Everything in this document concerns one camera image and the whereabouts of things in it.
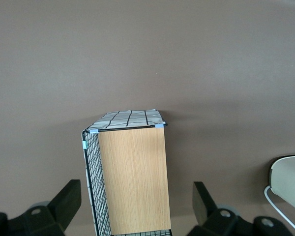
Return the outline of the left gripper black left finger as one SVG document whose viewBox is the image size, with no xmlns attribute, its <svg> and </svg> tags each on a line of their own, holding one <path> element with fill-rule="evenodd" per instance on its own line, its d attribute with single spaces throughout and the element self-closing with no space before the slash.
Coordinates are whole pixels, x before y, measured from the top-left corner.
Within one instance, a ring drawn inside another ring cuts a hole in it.
<svg viewBox="0 0 295 236">
<path fill-rule="evenodd" d="M 81 181 L 70 180 L 48 203 L 8 219 L 0 212 L 0 236 L 63 236 L 81 206 Z"/>
</svg>

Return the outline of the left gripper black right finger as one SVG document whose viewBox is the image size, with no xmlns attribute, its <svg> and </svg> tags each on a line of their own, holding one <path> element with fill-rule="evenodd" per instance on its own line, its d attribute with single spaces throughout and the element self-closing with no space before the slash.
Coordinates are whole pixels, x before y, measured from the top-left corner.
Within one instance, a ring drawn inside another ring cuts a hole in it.
<svg viewBox="0 0 295 236">
<path fill-rule="evenodd" d="M 193 210 L 198 224 L 189 236 L 291 236 L 279 220 L 258 216 L 252 223 L 226 208 L 218 208 L 204 183 L 193 183 Z"/>
</svg>

